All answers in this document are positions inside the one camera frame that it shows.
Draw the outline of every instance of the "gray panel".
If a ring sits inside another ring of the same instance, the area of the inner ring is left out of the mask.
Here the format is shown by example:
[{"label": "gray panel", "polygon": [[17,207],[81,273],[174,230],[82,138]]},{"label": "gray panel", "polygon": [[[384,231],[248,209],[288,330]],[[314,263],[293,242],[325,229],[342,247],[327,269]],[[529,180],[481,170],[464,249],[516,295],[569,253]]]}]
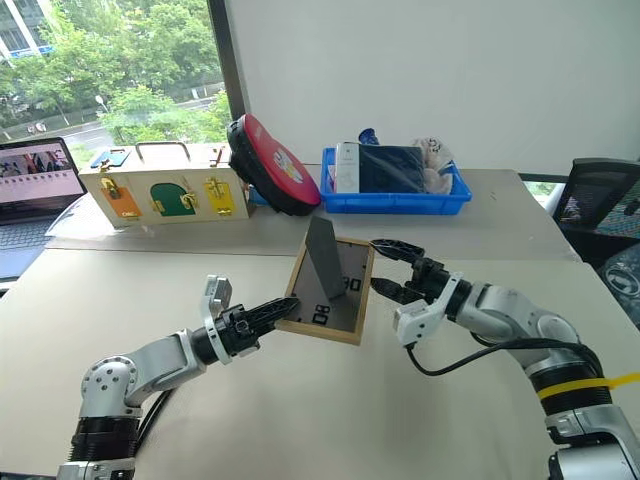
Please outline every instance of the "gray panel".
[{"label": "gray panel", "polygon": [[360,299],[365,288],[364,274],[369,247],[341,241],[338,241],[337,245],[343,282],[348,285],[345,295],[332,300],[327,298],[313,268],[309,252],[305,251],[292,291],[292,294],[300,299],[300,305],[286,317],[286,320],[355,332]]},{"label": "gray panel", "polygon": [[342,267],[331,221],[312,217],[305,244],[327,298],[333,299],[344,294]]}]

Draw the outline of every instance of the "white wall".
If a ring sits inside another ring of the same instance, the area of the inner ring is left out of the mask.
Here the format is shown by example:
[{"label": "white wall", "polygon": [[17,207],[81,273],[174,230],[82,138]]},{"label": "white wall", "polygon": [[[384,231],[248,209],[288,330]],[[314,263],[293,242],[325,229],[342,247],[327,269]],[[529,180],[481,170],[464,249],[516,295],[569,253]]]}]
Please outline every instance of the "white wall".
[{"label": "white wall", "polygon": [[374,127],[462,167],[640,156],[638,0],[230,0],[247,110],[307,163]]}]

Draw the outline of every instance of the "black digit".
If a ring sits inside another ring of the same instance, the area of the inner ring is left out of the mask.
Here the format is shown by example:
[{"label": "black digit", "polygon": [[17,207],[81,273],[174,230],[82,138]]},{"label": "black digit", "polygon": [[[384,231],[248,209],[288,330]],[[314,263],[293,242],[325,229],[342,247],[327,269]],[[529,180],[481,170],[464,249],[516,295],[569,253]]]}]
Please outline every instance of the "black digit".
[{"label": "black digit", "polygon": [[361,286],[362,286],[362,281],[357,278],[352,279],[351,284],[349,284],[349,288],[354,292],[359,292]]},{"label": "black digit", "polygon": [[326,325],[327,320],[329,320],[329,312],[331,312],[330,306],[320,304],[316,305],[316,313],[313,314],[311,322]]},{"label": "black digit", "polygon": [[326,325],[327,320],[329,320],[329,317],[322,313],[314,313],[313,318],[311,319],[313,323],[319,323],[320,325]]}]

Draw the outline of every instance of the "table surface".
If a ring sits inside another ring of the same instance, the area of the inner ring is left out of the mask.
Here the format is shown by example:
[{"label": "table surface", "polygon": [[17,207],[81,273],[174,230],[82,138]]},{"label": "table surface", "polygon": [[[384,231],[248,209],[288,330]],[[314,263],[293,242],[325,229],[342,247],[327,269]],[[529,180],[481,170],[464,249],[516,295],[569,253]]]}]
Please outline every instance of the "table surface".
[{"label": "table surface", "polygon": [[[200,326],[208,273],[233,303],[281,296],[294,258],[47,250],[0,301],[0,469],[54,474],[67,456],[80,380],[94,361]],[[586,264],[446,262],[469,280],[525,292],[570,320],[608,376],[640,369],[640,332]],[[377,258],[374,275],[409,267]],[[212,365],[171,399],[136,479],[540,479],[544,414],[517,363],[498,352],[438,378],[420,375],[391,328],[395,305],[369,295],[362,345],[273,332],[262,349]],[[475,351],[446,323],[417,348],[428,368]],[[640,431],[638,387],[613,393]]]},{"label": "table surface", "polygon": [[[319,176],[318,165],[308,165]],[[511,170],[462,170],[473,200],[458,215],[315,214],[333,221],[336,235],[397,238],[432,256],[457,259],[578,260],[549,214]],[[296,255],[310,217],[258,207],[248,220],[157,225],[112,236],[56,238],[49,248]]]}]

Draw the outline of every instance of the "black office chair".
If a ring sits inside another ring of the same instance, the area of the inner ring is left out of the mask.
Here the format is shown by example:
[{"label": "black office chair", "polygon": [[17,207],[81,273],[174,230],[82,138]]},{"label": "black office chair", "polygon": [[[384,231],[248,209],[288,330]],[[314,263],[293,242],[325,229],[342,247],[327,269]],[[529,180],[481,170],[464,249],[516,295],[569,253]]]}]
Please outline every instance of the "black office chair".
[{"label": "black office chair", "polygon": [[594,268],[640,242],[640,163],[578,158],[553,218]]},{"label": "black office chair", "polygon": [[640,329],[640,163],[574,160],[553,218]]}]

